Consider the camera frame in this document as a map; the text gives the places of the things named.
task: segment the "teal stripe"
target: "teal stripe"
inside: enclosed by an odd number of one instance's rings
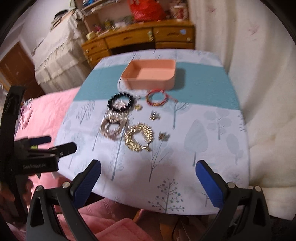
[[[117,82],[126,66],[93,70],[74,101],[109,99],[118,92]],[[222,67],[177,63],[175,86],[168,94],[180,102],[239,110],[235,91]]]

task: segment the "box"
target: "box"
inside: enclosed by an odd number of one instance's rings
[[[132,60],[121,78],[130,90],[170,90],[175,85],[176,61],[172,59]]]

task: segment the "cable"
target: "cable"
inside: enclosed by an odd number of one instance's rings
[[[177,227],[179,221],[180,221],[180,218],[178,218],[178,220],[177,220],[177,222],[176,222],[176,224],[175,224],[175,226],[174,226],[174,228],[173,228],[173,232],[172,232],[172,241],[174,241],[174,232],[175,232],[175,229],[176,229],[176,227]]]

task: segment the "white blanket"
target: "white blanket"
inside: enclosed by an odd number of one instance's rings
[[[246,120],[250,184],[269,213],[296,213],[296,46],[260,0],[189,0],[196,49],[216,53],[229,71]]]

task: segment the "desk drawer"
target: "desk drawer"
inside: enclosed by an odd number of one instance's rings
[[[97,65],[98,62],[100,62],[100,60],[104,57],[110,56],[110,52],[109,50],[104,50],[95,54],[92,54],[89,56],[89,63],[91,64],[91,66],[95,67]]]
[[[105,44],[105,41],[101,39],[94,43],[82,46],[82,49],[84,50],[87,56],[90,56],[93,53],[96,53],[108,48],[107,48],[107,45]]]
[[[156,49],[194,49],[194,43],[185,42],[159,42]]]
[[[139,44],[153,41],[152,29],[129,31],[106,38],[109,48],[116,48],[125,45]]]
[[[161,27],[153,29],[156,42],[193,42],[194,29],[182,27]]]

